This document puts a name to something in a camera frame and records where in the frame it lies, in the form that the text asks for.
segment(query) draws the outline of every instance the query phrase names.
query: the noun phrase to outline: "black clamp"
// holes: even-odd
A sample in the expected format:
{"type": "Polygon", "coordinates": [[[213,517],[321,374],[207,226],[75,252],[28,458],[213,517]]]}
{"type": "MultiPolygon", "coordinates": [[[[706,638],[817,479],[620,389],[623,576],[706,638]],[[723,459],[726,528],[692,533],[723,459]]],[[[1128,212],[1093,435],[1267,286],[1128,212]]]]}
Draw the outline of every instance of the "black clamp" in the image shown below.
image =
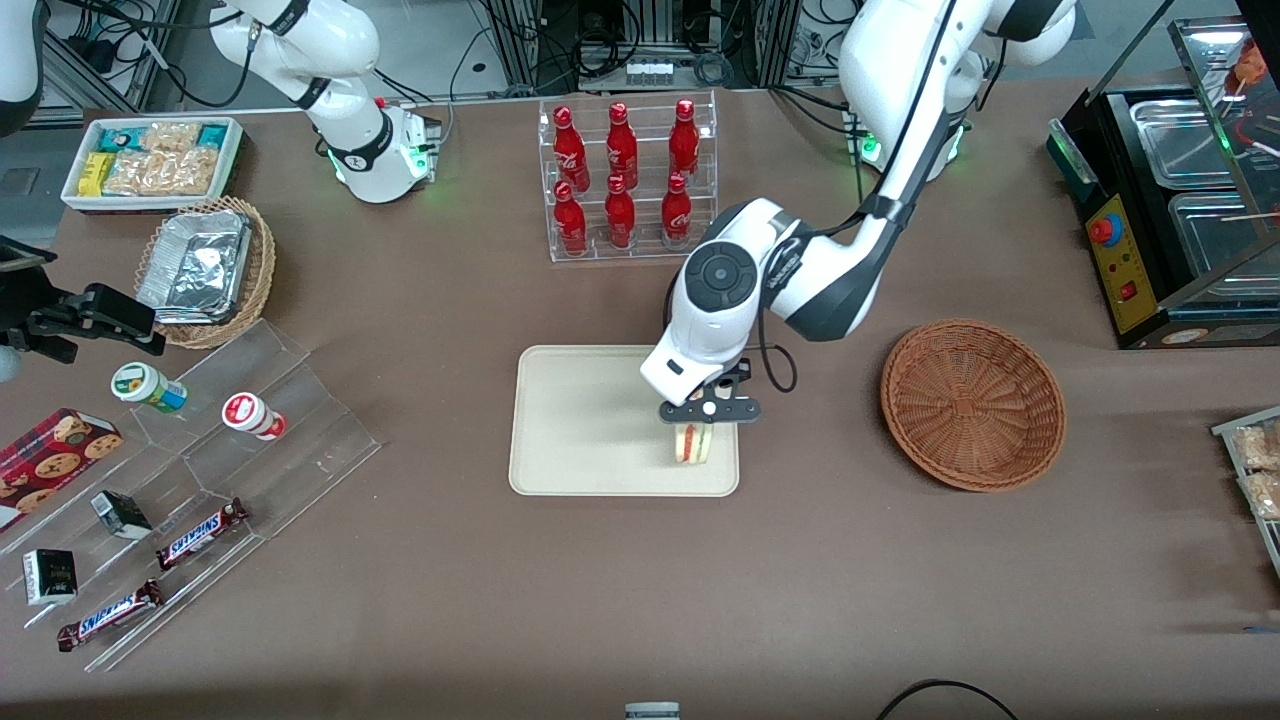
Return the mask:
{"type": "Polygon", "coordinates": [[[739,387],[751,379],[751,361],[742,357],[737,368],[694,391],[684,405],[658,406],[658,418],[668,425],[685,423],[754,423],[760,419],[760,404],[739,395],[739,387]]]}

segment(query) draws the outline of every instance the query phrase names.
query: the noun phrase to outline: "red cookie box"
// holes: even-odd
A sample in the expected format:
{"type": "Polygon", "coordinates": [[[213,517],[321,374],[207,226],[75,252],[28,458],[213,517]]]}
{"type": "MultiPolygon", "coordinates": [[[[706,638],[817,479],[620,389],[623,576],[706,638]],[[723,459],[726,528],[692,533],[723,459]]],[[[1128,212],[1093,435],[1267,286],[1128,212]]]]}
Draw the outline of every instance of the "red cookie box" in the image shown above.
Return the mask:
{"type": "Polygon", "coordinates": [[[63,407],[0,450],[0,533],[123,442],[111,423],[63,407]]]}

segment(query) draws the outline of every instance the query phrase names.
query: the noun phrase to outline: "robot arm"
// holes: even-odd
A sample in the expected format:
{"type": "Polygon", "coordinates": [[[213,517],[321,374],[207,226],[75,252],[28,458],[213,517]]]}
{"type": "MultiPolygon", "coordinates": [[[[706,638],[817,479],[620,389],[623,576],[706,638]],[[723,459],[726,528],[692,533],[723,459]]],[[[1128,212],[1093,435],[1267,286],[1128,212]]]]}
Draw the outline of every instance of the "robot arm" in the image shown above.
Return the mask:
{"type": "Polygon", "coordinates": [[[680,272],[672,322],[640,369],[649,384],[672,406],[684,405],[736,366],[762,305],[805,340],[851,333],[870,309],[888,254],[951,128],[964,117],[947,111],[947,83],[957,74],[952,68],[983,31],[1023,37],[1028,23],[1038,22],[1038,35],[1074,18],[1073,5],[868,3],[841,47],[841,87],[860,120],[893,150],[879,184],[859,208],[858,234],[850,245],[837,243],[763,199],[726,210],[680,272]],[[902,82],[904,68],[911,68],[911,82],[902,82]]]}
{"type": "Polygon", "coordinates": [[[243,14],[212,28],[218,50],[307,113],[356,197],[388,202],[429,179],[422,118],[380,108],[360,79],[378,65],[369,15],[342,0],[228,0],[210,20],[236,10],[243,14]]]}
{"type": "Polygon", "coordinates": [[[0,137],[22,129],[40,106],[44,0],[0,0],[0,137]]]}

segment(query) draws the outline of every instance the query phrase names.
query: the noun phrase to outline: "red switch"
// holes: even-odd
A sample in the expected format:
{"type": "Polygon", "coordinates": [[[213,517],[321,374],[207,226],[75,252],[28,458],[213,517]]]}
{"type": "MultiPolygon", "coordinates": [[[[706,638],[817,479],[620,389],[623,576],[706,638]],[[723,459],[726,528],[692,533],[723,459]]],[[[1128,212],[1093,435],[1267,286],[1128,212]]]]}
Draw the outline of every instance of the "red switch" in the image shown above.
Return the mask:
{"type": "Polygon", "coordinates": [[[1097,242],[1098,245],[1108,242],[1112,234],[1115,234],[1115,227],[1107,218],[1093,220],[1093,223],[1089,224],[1089,240],[1097,242]]]}

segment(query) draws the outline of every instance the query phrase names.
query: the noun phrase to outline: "coca-cola bottle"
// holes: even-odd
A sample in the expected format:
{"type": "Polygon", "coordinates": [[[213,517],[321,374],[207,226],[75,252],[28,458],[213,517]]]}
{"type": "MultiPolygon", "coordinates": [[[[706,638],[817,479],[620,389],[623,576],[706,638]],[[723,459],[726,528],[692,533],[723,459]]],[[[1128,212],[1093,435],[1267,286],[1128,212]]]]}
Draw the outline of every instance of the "coca-cola bottle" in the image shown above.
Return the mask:
{"type": "Polygon", "coordinates": [[[609,218],[609,242],[618,250],[631,247],[636,229],[636,204],[627,193],[623,176],[609,176],[609,196],[604,199],[604,214],[609,218]]]}
{"type": "Polygon", "coordinates": [[[689,193],[685,192],[684,173],[675,172],[667,178],[667,195],[662,199],[662,232],[671,245],[689,242],[689,193]]]}
{"type": "Polygon", "coordinates": [[[581,255],[586,252],[586,214],[573,200],[573,188],[566,181],[556,182],[556,232],[559,234],[564,252],[581,255]]]}
{"type": "Polygon", "coordinates": [[[609,151],[609,174],[622,176],[627,190],[635,190],[640,184],[636,133],[627,122],[627,106],[622,102],[609,105],[609,137],[604,146],[609,151]]]}
{"type": "Polygon", "coordinates": [[[698,174],[698,126],[694,124],[694,101],[684,99],[676,102],[676,124],[671,128],[671,172],[685,173],[686,178],[698,174]]]}
{"type": "Polygon", "coordinates": [[[556,122],[556,165],[561,179],[571,183],[576,192],[586,192],[591,187],[591,173],[586,169],[586,146],[582,136],[573,127],[573,113],[561,105],[552,113],[556,122]]]}

